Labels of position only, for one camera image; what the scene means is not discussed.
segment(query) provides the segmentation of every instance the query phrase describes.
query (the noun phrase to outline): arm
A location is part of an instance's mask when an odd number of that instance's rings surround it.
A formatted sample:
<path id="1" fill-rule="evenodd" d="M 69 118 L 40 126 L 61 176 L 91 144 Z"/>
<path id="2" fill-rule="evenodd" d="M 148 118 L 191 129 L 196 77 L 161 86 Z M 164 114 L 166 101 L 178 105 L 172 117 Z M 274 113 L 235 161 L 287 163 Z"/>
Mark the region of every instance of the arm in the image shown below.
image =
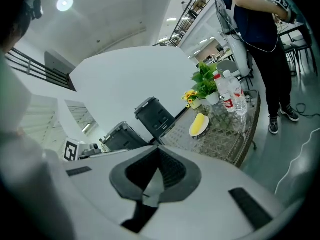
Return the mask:
<path id="1" fill-rule="evenodd" d="M 242 7 L 251 11 L 275 14 L 282 20 L 286 20 L 288 13 L 285 9 L 276 4 L 264 0 L 232 0 L 236 6 Z"/>

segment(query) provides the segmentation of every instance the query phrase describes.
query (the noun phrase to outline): railing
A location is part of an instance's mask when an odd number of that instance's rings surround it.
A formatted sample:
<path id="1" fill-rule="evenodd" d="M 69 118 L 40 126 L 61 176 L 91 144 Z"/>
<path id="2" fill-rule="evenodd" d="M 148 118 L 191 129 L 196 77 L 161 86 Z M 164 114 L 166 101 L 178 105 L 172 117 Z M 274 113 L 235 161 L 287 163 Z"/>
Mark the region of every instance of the railing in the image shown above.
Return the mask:
<path id="1" fill-rule="evenodd" d="M 56 69 L 48 68 L 15 48 L 13 48 L 5 57 L 9 61 L 11 68 L 15 70 L 42 79 L 51 84 L 76 91 L 69 74 L 66 75 Z"/>
<path id="2" fill-rule="evenodd" d="M 210 1 L 211 0 L 190 0 L 169 40 L 159 42 L 154 46 L 177 47 L 196 18 Z"/>

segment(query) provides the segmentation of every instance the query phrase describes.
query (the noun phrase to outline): bottle cap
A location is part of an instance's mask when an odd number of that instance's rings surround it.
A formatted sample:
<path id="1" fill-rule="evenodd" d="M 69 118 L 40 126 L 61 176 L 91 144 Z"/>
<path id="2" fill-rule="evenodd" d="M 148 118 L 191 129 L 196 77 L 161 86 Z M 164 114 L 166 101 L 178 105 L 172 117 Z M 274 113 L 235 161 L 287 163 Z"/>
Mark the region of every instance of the bottle cap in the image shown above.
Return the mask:
<path id="1" fill-rule="evenodd" d="M 218 79 L 218 78 L 220 78 L 220 77 L 221 77 L 221 75 L 219 74 L 218 71 L 214 71 L 214 72 L 213 72 L 213 79 Z"/>
<path id="2" fill-rule="evenodd" d="M 223 72 L 223 76 L 224 76 L 225 78 L 231 77 L 232 75 L 231 75 L 230 70 L 224 71 L 224 72 Z"/>

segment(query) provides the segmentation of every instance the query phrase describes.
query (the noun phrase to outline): trash bin lid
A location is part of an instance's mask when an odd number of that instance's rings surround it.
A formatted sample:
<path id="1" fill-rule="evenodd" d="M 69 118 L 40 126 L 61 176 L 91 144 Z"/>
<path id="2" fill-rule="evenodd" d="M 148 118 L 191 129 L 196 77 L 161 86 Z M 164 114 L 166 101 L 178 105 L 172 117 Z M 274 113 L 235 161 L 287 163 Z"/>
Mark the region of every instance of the trash bin lid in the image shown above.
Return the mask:
<path id="1" fill-rule="evenodd" d="M 134 114 L 135 114 L 135 115 L 138 115 L 138 114 L 141 112 L 141 110 L 146 107 L 146 105 L 147 105 L 148 103 L 151 103 L 151 102 L 153 102 L 154 100 L 157 100 L 157 99 L 156 99 L 155 97 L 147 98 L 144 102 L 142 102 L 142 103 L 135 109 Z"/>
<path id="2" fill-rule="evenodd" d="M 121 129 L 124 129 L 124 130 L 127 129 L 125 121 L 118 123 L 111 131 L 109 131 L 109 133 L 106 135 L 105 140 L 103 141 L 103 143 L 105 143 L 110 138 L 110 136 L 115 135 L 115 133 L 120 131 Z"/>

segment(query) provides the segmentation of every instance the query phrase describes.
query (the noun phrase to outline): black cable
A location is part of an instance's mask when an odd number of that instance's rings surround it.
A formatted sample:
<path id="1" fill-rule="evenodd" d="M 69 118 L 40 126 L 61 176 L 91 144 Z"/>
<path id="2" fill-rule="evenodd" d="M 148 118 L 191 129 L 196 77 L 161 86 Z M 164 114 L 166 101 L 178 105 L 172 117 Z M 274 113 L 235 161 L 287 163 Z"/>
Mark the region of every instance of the black cable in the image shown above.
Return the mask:
<path id="1" fill-rule="evenodd" d="M 303 106 L 303 110 L 299 110 L 298 106 Z M 306 110 L 307 110 L 307 105 L 304 104 L 304 103 L 298 103 L 296 106 L 295 106 L 295 109 L 292 108 L 294 112 L 296 112 L 297 114 L 299 114 L 300 116 L 302 117 L 305 117 L 305 118 L 314 118 L 315 116 L 319 116 L 320 117 L 320 114 L 319 113 L 315 113 L 315 114 L 305 114 Z"/>

